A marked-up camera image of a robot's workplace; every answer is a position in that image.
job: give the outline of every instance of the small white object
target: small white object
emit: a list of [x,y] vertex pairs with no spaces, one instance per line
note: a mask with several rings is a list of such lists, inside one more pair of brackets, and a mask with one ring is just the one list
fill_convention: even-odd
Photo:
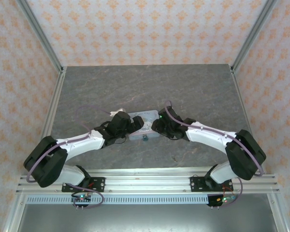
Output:
[[115,114],[117,114],[119,111],[125,112],[126,110],[125,110],[124,108],[120,108],[120,109],[119,109],[119,110],[117,110],[117,111],[111,111],[111,114],[110,114],[110,116],[111,116],[111,117],[114,117],[114,116],[115,116]]

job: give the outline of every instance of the black mounting bracket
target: black mounting bracket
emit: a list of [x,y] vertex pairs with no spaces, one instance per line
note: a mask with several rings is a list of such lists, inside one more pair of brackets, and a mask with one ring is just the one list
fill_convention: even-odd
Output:
[[[88,186],[85,187],[87,189],[92,189],[98,192],[104,192],[105,188],[105,177],[91,177],[88,182]],[[68,184],[63,183],[62,184],[62,192],[89,192],[89,191],[82,191],[78,188],[73,188]]]
[[216,184],[212,188],[210,188],[206,182],[204,176],[192,176],[190,177],[190,188],[191,192],[223,192],[224,187],[226,192],[230,192],[228,188],[230,188],[233,191],[233,184],[231,180],[227,180],[223,182],[222,184]]

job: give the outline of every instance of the gray floor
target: gray floor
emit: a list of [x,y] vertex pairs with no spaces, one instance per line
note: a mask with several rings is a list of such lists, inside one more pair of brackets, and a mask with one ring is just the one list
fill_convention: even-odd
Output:
[[19,232],[276,232],[265,194],[243,195],[234,205],[211,210],[201,204],[26,205]]
[[[182,117],[221,130],[247,129],[244,112],[228,65],[149,65],[68,67],[52,130],[54,138],[85,133],[74,121],[75,110],[96,104],[108,111],[160,110],[172,100]],[[109,116],[84,109],[81,119],[94,128]],[[67,164],[85,169],[212,166],[226,161],[221,152],[165,137],[147,142],[127,140],[79,155]]]

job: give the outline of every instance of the aluminum frame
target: aluminum frame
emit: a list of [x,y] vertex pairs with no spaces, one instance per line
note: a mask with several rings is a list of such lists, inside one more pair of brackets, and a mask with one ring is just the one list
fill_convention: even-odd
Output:
[[250,47],[252,46],[253,42],[255,41],[255,39],[257,38],[261,28],[263,27],[264,23],[266,22],[267,17],[270,15],[270,13],[272,12],[273,7],[275,6],[277,0],[268,0],[257,21],[255,22],[255,24],[253,25],[249,35],[247,36],[240,52],[238,53],[234,64],[232,65],[232,71],[233,72],[237,72],[238,68],[240,67],[242,61],[244,60],[244,58],[246,57],[246,54],[248,53]]
[[16,0],[16,2],[18,3],[19,8],[23,11],[36,36],[40,40],[41,45],[43,46],[50,60],[52,61],[54,67],[58,70],[58,72],[60,72],[62,70],[62,65],[55,51],[53,50],[52,45],[50,44],[45,33],[43,32],[41,25],[39,24],[37,18],[34,16],[34,13],[27,0]]
[[41,139],[44,138],[45,136],[50,135],[50,133],[52,132],[52,127],[54,124],[54,119],[56,115],[56,110],[57,110],[66,70],[67,70],[67,67],[63,67],[62,71],[58,73],[57,82],[53,91],[51,101],[48,106],[48,111],[47,111],[47,116],[44,122],[43,131],[41,132]]
[[[211,167],[197,168],[140,168],[88,170],[91,176],[106,178],[104,195],[120,194],[191,194],[190,177],[204,176]],[[16,194],[66,194],[61,192],[62,183],[40,188],[37,183],[27,183],[21,176]],[[233,180],[234,192],[240,191],[238,179]],[[275,175],[265,174],[243,180],[243,193],[279,193]],[[217,194],[222,192],[195,192],[195,194]]]
[[27,202],[26,194],[17,195],[15,197],[7,221],[3,228],[4,232],[18,231],[20,221],[25,210],[26,202]]
[[[232,69],[231,69],[231,75],[232,75],[232,78],[233,78],[233,81],[234,81],[234,84],[236,87],[237,94],[238,94],[240,102],[241,102],[241,106],[242,106],[243,111],[244,111],[244,115],[246,118],[246,122],[248,124],[249,131],[251,134],[253,134],[252,130],[251,130],[250,122],[248,120],[248,116],[247,116],[247,113],[245,110],[242,95],[240,93],[240,90],[239,90],[239,87],[238,87],[238,84],[236,81],[236,76],[235,76],[236,73]],[[269,200],[269,204],[270,204],[270,207],[271,207],[271,210],[273,213],[273,217],[275,220],[277,230],[283,231],[283,232],[290,232],[290,221],[289,221],[289,217],[287,215],[286,209],[285,209],[285,202],[284,202],[282,195],[268,193],[267,198]]]

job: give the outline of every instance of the orange patterned wallpaper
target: orange patterned wallpaper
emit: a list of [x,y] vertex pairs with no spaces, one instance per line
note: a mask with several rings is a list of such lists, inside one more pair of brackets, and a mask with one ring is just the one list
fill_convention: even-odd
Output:
[[237,74],[252,126],[290,217],[290,0],[280,0]]
[[16,1],[0,0],[0,231],[57,75]]
[[266,0],[29,0],[64,66],[233,64]]

